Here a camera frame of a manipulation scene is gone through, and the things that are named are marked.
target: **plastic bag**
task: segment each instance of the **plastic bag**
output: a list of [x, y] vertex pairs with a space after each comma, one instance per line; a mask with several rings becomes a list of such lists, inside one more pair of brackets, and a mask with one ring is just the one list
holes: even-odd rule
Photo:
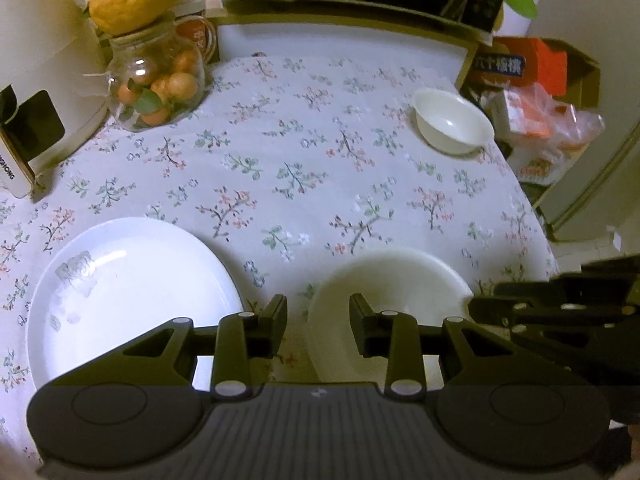
[[487, 104], [495, 136], [513, 153], [507, 159], [521, 182], [549, 186], [604, 130], [594, 112], [555, 101], [539, 83], [498, 92]]

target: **table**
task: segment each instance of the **table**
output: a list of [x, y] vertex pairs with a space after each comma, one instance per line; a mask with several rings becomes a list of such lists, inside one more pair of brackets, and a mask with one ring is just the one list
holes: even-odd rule
[[186, 229], [226, 265], [248, 310], [285, 294], [278, 380], [314, 380], [301, 330], [308, 302], [369, 248], [429, 251], [476, 292], [556, 272], [495, 144], [452, 158], [417, 133], [415, 89], [455, 91], [435, 70], [254, 57], [212, 77], [206, 100], [180, 123], [132, 134], [108, 121], [38, 178], [30, 200], [0, 190], [0, 440], [33, 463], [24, 423], [34, 393], [30, 299], [56, 252], [101, 222], [148, 216]]

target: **cardboard box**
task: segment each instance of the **cardboard box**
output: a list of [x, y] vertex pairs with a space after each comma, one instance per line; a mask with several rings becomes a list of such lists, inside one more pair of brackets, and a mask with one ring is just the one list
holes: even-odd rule
[[480, 46], [467, 83], [506, 88], [539, 82], [550, 95], [577, 108], [593, 108], [600, 97], [596, 60], [561, 40], [494, 38]]

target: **round plate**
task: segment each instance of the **round plate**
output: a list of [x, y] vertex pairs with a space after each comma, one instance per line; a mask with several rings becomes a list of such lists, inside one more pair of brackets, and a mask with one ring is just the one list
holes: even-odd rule
[[[323, 382], [385, 382], [386, 359], [358, 353], [349, 323], [349, 297], [364, 295], [374, 312], [397, 310], [421, 325], [466, 317], [471, 289], [447, 264], [406, 248], [375, 250], [336, 270], [314, 294], [306, 322], [309, 356]], [[441, 388], [437, 356], [424, 357], [429, 390]]]
[[[178, 316], [217, 325], [242, 311], [225, 267], [195, 236], [150, 218], [119, 218], [69, 242], [36, 287], [27, 328], [37, 388]], [[209, 390], [213, 357], [193, 385]]]

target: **orange package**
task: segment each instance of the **orange package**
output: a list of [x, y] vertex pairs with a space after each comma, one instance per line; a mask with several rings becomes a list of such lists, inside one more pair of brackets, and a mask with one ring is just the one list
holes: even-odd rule
[[501, 88], [537, 82], [549, 95], [564, 96], [567, 53], [540, 38], [494, 38], [493, 46], [478, 49], [467, 80]]

